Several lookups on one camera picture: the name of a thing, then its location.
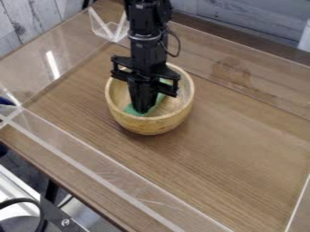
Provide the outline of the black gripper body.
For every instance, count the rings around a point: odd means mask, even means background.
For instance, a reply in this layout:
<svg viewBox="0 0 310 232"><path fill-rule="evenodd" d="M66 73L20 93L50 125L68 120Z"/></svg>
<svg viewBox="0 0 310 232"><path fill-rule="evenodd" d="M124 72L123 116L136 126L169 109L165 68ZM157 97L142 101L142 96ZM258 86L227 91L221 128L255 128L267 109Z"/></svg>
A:
<svg viewBox="0 0 310 232"><path fill-rule="evenodd" d="M155 82L158 92L175 97L181 75L167 65L169 55L166 42L132 43L130 56L111 56L111 76L124 82Z"/></svg>

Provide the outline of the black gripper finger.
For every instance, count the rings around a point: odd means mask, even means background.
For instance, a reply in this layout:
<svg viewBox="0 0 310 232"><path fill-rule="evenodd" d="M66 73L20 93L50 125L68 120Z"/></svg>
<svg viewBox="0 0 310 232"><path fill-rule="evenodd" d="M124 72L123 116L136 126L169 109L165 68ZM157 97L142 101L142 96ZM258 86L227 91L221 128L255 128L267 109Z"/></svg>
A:
<svg viewBox="0 0 310 232"><path fill-rule="evenodd" d="M144 110L143 105L143 84L134 79L128 81L128 91L131 96L131 102L135 110L142 112Z"/></svg>
<svg viewBox="0 0 310 232"><path fill-rule="evenodd" d="M155 105L158 99L158 84L155 82L147 82L143 85L143 112L147 113L151 107Z"/></svg>

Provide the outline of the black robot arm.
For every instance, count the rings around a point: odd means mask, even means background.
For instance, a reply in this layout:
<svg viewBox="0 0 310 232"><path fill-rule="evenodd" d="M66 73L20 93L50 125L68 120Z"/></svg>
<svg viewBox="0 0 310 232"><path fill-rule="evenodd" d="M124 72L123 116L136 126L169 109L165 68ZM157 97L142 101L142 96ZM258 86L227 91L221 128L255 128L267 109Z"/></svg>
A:
<svg viewBox="0 0 310 232"><path fill-rule="evenodd" d="M169 35L175 36L167 23L173 19L170 0L124 0L126 17L130 21L127 36L131 56L111 57L111 77L128 86L134 109L144 114L155 106L162 93L175 97L181 74L167 65Z"/></svg>

